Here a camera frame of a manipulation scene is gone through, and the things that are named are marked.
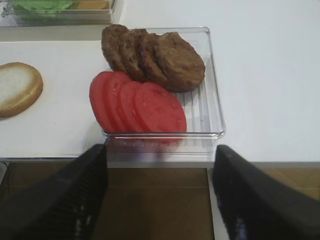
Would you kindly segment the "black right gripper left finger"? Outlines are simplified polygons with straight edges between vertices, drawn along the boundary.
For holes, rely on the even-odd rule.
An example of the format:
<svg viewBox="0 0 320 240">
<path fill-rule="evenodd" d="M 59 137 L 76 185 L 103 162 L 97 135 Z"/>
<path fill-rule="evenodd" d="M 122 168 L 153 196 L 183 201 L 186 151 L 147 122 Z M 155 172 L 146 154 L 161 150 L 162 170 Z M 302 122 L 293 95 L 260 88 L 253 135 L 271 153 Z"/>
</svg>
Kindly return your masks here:
<svg viewBox="0 0 320 240">
<path fill-rule="evenodd" d="M 96 144 L 0 205 L 2 240 L 89 240 L 108 188 L 107 149 Z"/>
</svg>

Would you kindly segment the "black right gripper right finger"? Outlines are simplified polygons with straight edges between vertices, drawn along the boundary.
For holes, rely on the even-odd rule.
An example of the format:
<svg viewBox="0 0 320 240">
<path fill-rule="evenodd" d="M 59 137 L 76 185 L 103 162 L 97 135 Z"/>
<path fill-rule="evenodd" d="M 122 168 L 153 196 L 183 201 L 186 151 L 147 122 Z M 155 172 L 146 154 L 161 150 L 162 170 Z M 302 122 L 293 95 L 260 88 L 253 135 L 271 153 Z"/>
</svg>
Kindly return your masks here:
<svg viewBox="0 0 320 240">
<path fill-rule="evenodd" d="M 318 240 L 320 202 L 218 145 L 212 186 L 230 240 Z"/>
</svg>

